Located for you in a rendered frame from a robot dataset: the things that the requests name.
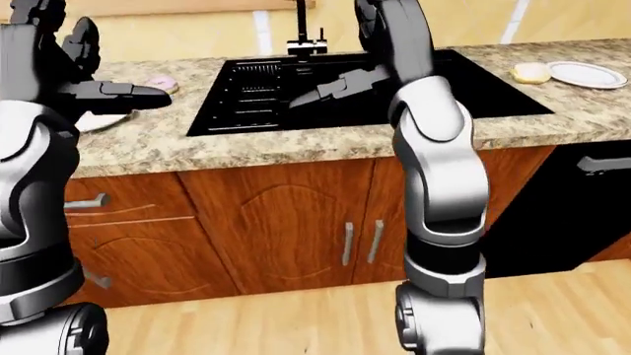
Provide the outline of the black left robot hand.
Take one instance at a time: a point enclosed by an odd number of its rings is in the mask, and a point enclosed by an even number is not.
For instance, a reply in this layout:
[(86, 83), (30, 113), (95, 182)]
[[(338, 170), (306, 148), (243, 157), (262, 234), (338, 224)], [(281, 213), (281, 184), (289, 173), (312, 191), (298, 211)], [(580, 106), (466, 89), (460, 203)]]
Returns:
[(65, 0), (11, 0), (10, 23), (0, 24), (0, 100), (36, 103), (65, 114), (125, 114), (169, 106), (157, 88), (97, 81), (100, 33), (80, 18), (63, 43), (56, 33)]

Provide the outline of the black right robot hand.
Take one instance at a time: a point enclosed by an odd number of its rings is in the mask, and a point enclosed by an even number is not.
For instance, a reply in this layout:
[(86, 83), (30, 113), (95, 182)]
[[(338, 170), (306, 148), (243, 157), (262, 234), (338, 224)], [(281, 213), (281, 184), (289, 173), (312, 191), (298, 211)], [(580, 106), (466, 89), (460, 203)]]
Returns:
[(354, 8), (358, 38), (374, 69), (342, 73), (336, 81), (296, 97), (289, 108), (352, 97), (387, 79), (403, 86), (433, 75), (434, 44), (418, 0), (354, 0)]

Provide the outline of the pink frosted donut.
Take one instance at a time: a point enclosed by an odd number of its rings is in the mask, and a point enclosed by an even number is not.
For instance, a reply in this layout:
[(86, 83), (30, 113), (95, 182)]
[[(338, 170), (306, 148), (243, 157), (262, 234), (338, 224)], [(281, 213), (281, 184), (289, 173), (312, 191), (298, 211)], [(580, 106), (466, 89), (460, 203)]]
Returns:
[(179, 89), (179, 84), (176, 79), (165, 75), (155, 76), (152, 79), (149, 79), (148, 82), (146, 82), (146, 85), (151, 88), (165, 91), (169, 95), (174, 94)]

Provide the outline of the black kitchen sink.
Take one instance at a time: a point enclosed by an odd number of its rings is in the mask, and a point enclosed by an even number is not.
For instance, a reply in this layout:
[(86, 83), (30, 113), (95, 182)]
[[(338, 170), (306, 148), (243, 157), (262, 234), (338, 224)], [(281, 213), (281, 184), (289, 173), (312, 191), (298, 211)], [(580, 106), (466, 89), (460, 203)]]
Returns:
[[(550, 109), (453, 49), (434, 52), (439, 76), (472, 117), (549, 114)], [(315, 90), (352, 70), (373, 70), (366, 52), (229, 60), (195, 116), (187, 135), (288, 131), (388, 123), (394, 94), (389, 81), (339, 100)]]

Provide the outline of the black sink faucet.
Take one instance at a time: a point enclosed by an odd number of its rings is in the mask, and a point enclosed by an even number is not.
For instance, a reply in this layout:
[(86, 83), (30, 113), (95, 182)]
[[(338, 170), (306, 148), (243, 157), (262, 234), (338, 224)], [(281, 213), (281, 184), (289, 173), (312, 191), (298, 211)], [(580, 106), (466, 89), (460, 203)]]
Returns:
[(319, 29), (319, 37), (311, 40), (307, 29), (306, 0), (296, 0), (297, 38), (286, 42), (287, 54), (296, 56), (300, 61), (308, 61), (312, 55), (326, 54), (328, 42), (324, 38), (324, 29)]

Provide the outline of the wooden cabinet drawer front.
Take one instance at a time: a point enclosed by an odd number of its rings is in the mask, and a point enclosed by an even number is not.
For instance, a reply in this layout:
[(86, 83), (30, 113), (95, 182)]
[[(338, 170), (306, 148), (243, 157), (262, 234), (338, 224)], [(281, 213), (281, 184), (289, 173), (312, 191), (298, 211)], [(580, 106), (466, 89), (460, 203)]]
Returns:
[(71, 179), (65, 198), (68, 201), (91, 200), (101, 193), (109, 197), (105, 206), (67, 209), (68, 224), (78, 226), (195, 215), (195, 209), (174, 173)]

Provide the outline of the wooden cabinet door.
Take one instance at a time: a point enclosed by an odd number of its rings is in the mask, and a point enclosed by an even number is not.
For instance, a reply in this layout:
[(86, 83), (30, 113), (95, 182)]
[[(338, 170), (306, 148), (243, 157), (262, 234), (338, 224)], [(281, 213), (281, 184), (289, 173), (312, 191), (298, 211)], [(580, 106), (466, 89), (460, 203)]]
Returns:
[(239, 295), (196, 218), (71, 227), (82, 265), (107, 285), (88, 281), (72, 302), (105, 308)]
[[(490, 179), (485, 227), (494, 224), (553, 150), (552, 146), (541, 146), (478, 152)], [(399, 161), (395, 158), (377, 159), (352, 283), (379, 283), (404, 278), (406, 231), (403, 189), (403, 170)], [(369, 264), (367, 256), (377, 220), (383, 220), (385, 227), (376, 259)]]
[[(373, 170), (356, 159), (178, 177), (238, 289), (253, 295), (351, 282)], [(354, 239), (343, 266), (346, 222)]]

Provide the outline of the white plate with dark rim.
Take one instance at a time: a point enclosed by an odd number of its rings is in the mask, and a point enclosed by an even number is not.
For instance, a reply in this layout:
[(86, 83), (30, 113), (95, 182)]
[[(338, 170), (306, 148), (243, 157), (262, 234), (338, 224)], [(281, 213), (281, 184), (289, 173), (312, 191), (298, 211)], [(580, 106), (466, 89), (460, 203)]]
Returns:
[(628, 84), (628, 79), (621, 73), (595, 64), (553, 61), (546, 67), (552, 79), (582, 88), (614, 90)]

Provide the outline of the black dishwasher front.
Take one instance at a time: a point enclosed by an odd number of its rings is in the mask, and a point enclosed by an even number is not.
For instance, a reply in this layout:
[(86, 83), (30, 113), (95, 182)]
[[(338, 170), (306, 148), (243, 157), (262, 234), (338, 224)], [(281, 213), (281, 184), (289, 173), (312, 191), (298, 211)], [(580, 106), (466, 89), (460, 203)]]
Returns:
[(569, 271), (631, 233), (631, 170), (588, 175), (584, 156), (631, 157), (631, 140), (556, 147), (482, 239), (486, 277)]

